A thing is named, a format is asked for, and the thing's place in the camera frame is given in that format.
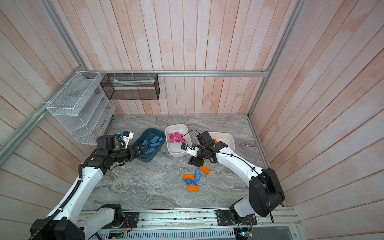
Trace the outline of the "orange lego plate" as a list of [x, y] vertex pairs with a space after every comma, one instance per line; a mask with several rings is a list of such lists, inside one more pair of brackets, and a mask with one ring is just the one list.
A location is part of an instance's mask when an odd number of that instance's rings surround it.
[[184, 174], [184, 180], [195, 180], [196, 177], [193, 174]]
[[189, 192], [198, 192], [199, 191], [199, 186], [187, 185], [187, 191], [189, 191]]
[[208, 168], [206, 168], [204, 166], [200, 167], [199, 169], [200, 169], [200, 171], [202, 171], [206, 175], [208, 175], [210, 173], [210, 171], [211, 171], [210, 169], [208, 169]]

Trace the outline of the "orange lego top plate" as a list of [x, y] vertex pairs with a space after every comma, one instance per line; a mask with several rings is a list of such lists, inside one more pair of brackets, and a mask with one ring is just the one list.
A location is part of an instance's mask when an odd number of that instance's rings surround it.
[[195, 180], [196, 177], [193, 174], [184, 174], [184, 180]]

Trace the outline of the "orange lego bottom plate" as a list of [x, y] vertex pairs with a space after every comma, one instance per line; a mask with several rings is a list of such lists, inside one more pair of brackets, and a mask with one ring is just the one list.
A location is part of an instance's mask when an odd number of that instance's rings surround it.
[[187, 185], [187, 191], [189, 191], [189, 192], [198, 192], [199, 191], [199, 186]]

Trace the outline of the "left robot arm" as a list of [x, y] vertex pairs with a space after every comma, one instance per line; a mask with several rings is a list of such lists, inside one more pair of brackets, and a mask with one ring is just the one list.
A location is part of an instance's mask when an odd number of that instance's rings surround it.
[[78, 218], [97, 183], [112, 165], [122, 166], [150, 150], [150, 146], [130, 144], [132, 133], [105, 135], [97, 138], [97, 148], [78, 166], [78, 177], [58, 205], [45, 219], [31, 226], [31, 240], [87, 240], [101, 228], [120, 227], [124, 220], [121, 205], [105, 204], [88, 220]]

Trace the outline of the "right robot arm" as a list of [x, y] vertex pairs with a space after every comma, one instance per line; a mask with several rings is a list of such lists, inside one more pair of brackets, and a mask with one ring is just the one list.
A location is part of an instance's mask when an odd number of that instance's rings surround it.
[[229, 210], [216, 210], [215, 214], [223, 221], [241, 224], [250, 215], [271, 217], [272, 211], [282, 204], [286, 197], [276, 172], [272, 168], [262, 169], [236, 154], [222, 141], [215, 142], [209, 132], [197, 135], [196, 146], [188, 143], [181, 145], [181, 150], [191, 155], [188, 164], [201, 168], [205, 160], [219, 163], [229, 168], [248, 186], [249, 196], [232, 204]]

